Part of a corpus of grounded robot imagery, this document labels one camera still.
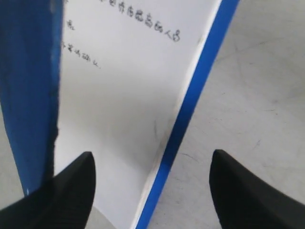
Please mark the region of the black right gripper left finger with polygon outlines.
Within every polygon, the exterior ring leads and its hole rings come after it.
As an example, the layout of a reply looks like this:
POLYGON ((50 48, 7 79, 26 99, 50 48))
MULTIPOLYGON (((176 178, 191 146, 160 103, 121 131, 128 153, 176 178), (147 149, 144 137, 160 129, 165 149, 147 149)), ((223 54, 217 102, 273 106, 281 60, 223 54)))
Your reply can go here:
POLYGON ((42 187, 0 211, 2 229, 83 229, 95 195, 92 152, 84 152, 42 187))

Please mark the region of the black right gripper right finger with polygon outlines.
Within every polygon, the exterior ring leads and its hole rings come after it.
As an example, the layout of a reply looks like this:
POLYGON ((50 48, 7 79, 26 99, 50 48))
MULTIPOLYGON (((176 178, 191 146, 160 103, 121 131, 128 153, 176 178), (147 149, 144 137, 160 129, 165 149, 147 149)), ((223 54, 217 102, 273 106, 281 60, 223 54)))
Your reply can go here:
POLYGON ((304 204, 264 182, 222 149, 213 152, 209 185, 223 229, 305 227, 304 204))

